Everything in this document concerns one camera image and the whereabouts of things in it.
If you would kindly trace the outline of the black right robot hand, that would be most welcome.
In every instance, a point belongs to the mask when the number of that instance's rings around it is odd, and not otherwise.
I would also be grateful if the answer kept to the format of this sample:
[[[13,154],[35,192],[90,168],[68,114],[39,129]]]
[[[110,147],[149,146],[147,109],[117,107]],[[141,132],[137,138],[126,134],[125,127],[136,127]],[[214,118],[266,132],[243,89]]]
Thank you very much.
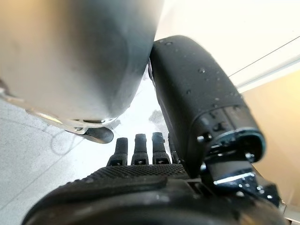
[[[119,138],[107,166],[41,198],[24,225],[286,225],[277,186],[253,163],[266,141],[243,97],[192,39],[154,42],[150,76],[169,131],[146,158],[143,135]]]

